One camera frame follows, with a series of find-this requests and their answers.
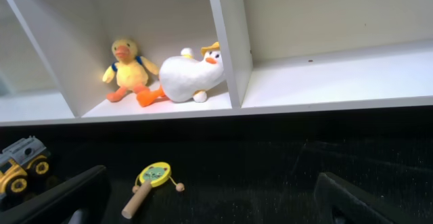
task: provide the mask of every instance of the stuffed animal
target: stuffed animal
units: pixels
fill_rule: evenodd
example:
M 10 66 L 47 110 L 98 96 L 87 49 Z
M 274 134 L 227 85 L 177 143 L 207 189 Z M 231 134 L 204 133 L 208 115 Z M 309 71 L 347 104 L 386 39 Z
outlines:
M 137 44 L 129 39 L 115 41 L 111 50 L 117 62 L 114 62 L 106 70 L 102 81 L 109 83 L 116 75 L 117 85 L 120 88 L 116 92 L 107 94 L 107 99 L 111 102 L 118 102 L 126 95 L 127 91 L 134 93 L 148 91 L 149 88 L 146 87 L 146 83 L 149 76 L 144 67 L 155 75 L 159 73 L 158 67 L 146 58 L 137 56 Z
M 196 102 L 205 102 L 206 91 L 224 81 L 218 42 L 202 48 L 204 58 L 201 62 L 193 59 L 190 48 L 183 49 L 181 55 L 165 60 L 161 66 L 159 89 L 137 94 L 141 106 L 148 106 L 158 97 L 164 96 L 174 102 L 185 102 L 191 98 Z

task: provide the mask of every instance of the duck's leg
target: duck's leg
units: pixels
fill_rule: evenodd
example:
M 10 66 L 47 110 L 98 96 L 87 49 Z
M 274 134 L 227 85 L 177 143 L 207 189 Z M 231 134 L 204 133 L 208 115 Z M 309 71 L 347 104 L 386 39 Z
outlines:
M 162 90 L 162 87 L 160 86 L 159 89 L 155 91 L 142 91 L 137 94 L 137 101 L 140 104 L 140 106 L 148 106 L 152 103 L 154 103 L 155 99 L 158 97 L 164 97 L 165 93 L 164 90 Z
M 206 94 L 205 90 L 196 91 L 192 97 L 195 102 L 202 103 L 205 102 L 206 99 L 208 99 L 208 95 Z
M 144 84 L 135 85 L 133 87 L 134 93 L 138 94 L 142 91 L 149 91 L 149 88 L 147 88 Z
M 127 93 L 128 88 L 120 87 L 116 92 L 107 94 L 107 99 L 111 102 L 119 102 Z

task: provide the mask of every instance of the toy truck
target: toy truck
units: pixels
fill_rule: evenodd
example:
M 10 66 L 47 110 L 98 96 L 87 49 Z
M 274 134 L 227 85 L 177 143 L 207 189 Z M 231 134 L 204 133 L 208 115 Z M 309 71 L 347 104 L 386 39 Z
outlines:
M 5 148 L 0 154 L 0 200 L 24 193 L 28 175 L 47 175 L 48 157 L 47 148 L 36 137 L 20 139 Z

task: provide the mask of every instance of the white duck plush toy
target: white duck plush toy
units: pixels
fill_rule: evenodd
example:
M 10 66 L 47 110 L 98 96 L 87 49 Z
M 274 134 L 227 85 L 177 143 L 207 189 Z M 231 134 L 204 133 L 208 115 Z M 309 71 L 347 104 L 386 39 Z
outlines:
M 167 96 L 174 102 L 205 102 L 207 90 L 225 79 L 219 43 L 202 48 L 203 60 L 193 59 L 190 48 L 181 51 L 181 56 L 171 57 L 160 69 L 160 88 L 137 94 L 141 106 L 148 106 L 159 97 Z

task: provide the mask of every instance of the orange beak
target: orange beak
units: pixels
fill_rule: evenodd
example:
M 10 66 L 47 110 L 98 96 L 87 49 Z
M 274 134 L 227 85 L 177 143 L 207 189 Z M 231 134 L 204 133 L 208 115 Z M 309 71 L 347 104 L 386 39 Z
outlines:
M 127 58 L 129 57 L 129 48 L 126 45 L 119 45 L 114 55 L 119 58 Z
M 218 62 L 213 58 L 206 58 L 206 61 L 210 64 L 217 64 Z

